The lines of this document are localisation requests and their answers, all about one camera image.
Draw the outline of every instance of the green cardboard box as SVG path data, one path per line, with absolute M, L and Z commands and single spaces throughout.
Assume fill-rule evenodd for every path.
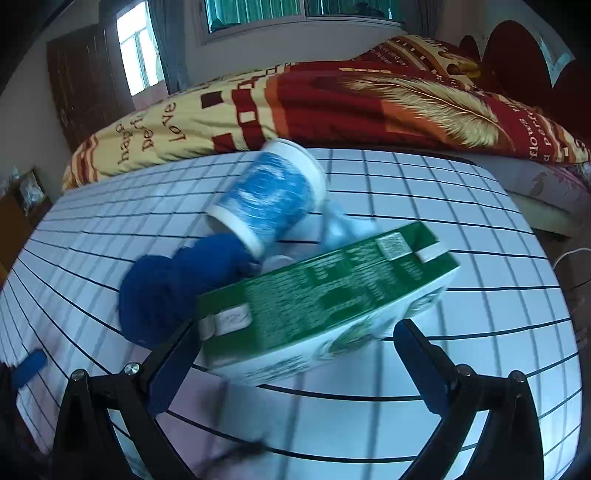
M 414 222 L 197 299 L 205 366 L 248 385 L 289 377 L 428 309 L 459 264 Z

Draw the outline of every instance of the window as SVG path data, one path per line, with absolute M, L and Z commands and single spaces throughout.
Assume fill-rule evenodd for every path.
M 250 22 L 290 17 L 373 17 L 402 21 L 400 0 L 203 0 L 211 33 Z
M 164 80 L 158 44 L 146 2 L 124 10 L 117 19 L 117 33 L 125 76 L 131 95 Z

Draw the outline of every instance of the table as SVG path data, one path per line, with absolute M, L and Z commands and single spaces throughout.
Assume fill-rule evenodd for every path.
M 462 263 L 442 302 L 414 319 L 455 363 L 478 373 L 529 377 L 540 417 L 545 478 L 573 459 L 581 380 L 573 328 L 536 237 L 486 170 L 443 158 L 313 149 L 330 198 L 383 229 L 422 219 Z M 42 346 L 48 367 L 21 390 L 18 408 L 44 451 L 51 448 L 67 376 L 117 372 L 148 351 L 119 333 L 118 286 L 143 254 L 171 255 L 210 234 L 203 211 L 256 153 L 171 162 L 66 193 L 33 232 L 0 295 L 2 360 Z M 311 255 L 313 212 L 280 243 Z M 113 421 L 130 462 L 142 465 L 120 416 Z M 448 478 L 467 465 L 482 430 L 479 413 Z M 396 479 L 439 418 L 418 396 L 391 342 L 377 341 L 326 366 L 261 387 L 212 376 L 199 358 L 158 422 L 186 463 L 234 442 L 264 438 L 269 452 L 224 478 Z

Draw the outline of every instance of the window frame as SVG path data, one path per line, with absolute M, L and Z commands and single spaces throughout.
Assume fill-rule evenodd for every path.
M 150 13 L 148 11 L 148 2 L 147 2 L 147 0 L 134 0 L 133 2 L 130 2 L 127 5 L 125 5 L 125 7 L 122 8 L 121 10 L 119 10 L 116 15 L 116 19 L 119 20 L 126 13 L 133 10 L 135 7 L 137 7 L 141 3 L 145 4 L 146 26 L 144 28 L 142 28 L 141 30 L 133 32 L 129 37 L 124 38 L 123 40 L 119 40 L 119 37 L 117 38 L 117 42 L 119 44 L 119 49 L 121 49 L 121 47 L 123 46 L 123 44 L 125 42 L 127 42 L 128 40 L 131 40 L 131 39 L 133 39 L 134 44 L 135 44 L 135 54 L 138 58 L 138 65 L 139 65 L 139 76 L 142 80 L 142 85 L 144 86 L 144 88 L 142 90 L 140 90 L 138 93 L 136 93 L 135 95 L 139 95 L 140 93 L 146 91 L 148 88 L 158 85 L 158 83 L 159 83 L 159 82 L 157 82 L 154 85 L 150 84 L 150 80 L 148 78 L 148 70 L 146 69 L 146 65 L 145 65 L 144 51 L 142 50 L 141 42 L 139 40 L 139 35 L 143 31 L 148 31 L 148 27 L 153 28 L 151 25 L 148 25 L 148 23 L 151 22 Z M 156 56 L 159 57 L 159 55 L 160 55 L 160 51 L 157 50 Z
M 258 20 L 255 22 L 248 22 L 234 27 L 224 28 L 215 32 L 209 31 L 209 22 L 207 20 L 207 5 L 205 0 L 196 0 L 199 3 L 197 13 L 199 16 L 199 25 L 201 27 L 201 38 L 203 44 L 208 44 L 222 38 L 232 37 L 234 35 L 241 35 L 247 31 L 257 30 L 259 28 L 274 27 L 276 25 L 285 25 L 290 23 L 301 22 L 318 22 L 318 21 L 332 21 L 347 24 L 356 22 L 358 24 L 368 24 L 375 27 L 390 27 L 390 28 L 404 28 L 403 21 L 383 19 L 380 17 L 363 17 L 361 15 L 318 15 L 315 17 L 308 17 L 306 15 L 306 2 L 299 0 L 300 15 L 290 15 L 289 17 L 267 18 L 265 20 Z

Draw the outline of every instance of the barcode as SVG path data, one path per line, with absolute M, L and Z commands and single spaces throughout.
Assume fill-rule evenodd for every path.
M 400 232 L 391 233 L 378 238 L 376 241 L 379 249 L 388 260 L 396 260 L 404 255 L 413 253 Z

